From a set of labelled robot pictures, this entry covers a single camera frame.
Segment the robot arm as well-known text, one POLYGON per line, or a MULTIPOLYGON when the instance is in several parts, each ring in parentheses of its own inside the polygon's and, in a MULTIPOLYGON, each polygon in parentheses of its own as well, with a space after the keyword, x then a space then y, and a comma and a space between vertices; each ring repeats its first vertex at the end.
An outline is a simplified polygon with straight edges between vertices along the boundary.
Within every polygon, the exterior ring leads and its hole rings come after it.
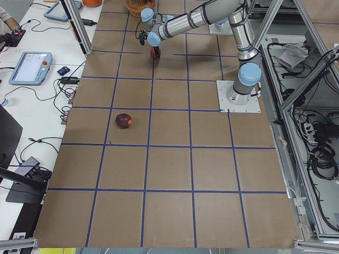
POLYGON ((226 92, 227 100, 233 105, 244 106, 252 97, 252 91, 261 79, 259 49, 252 38, 248 24, 245 1, 207 1, 195 9, 179 16, 156 13, 151 8, 141 11, 144 24, 138 36, 140 44, 151 46, 154 59, 160 57, 160 43, 203 25, 213 35, 232 35, 235 39, 239 60, 237 78, 226 92))

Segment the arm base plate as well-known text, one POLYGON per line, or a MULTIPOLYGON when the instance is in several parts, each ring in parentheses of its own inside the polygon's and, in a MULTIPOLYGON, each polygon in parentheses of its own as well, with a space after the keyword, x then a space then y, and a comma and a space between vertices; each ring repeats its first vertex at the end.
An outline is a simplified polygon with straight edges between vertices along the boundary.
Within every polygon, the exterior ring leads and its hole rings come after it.
POLYGON ((241 95, 235 92, 232 80, 217 80, 217 93, 219 111, 222 113, 261 113, 258 98, 261 95, 261 84, 259 90, 253 87, 250 94, 241 95))

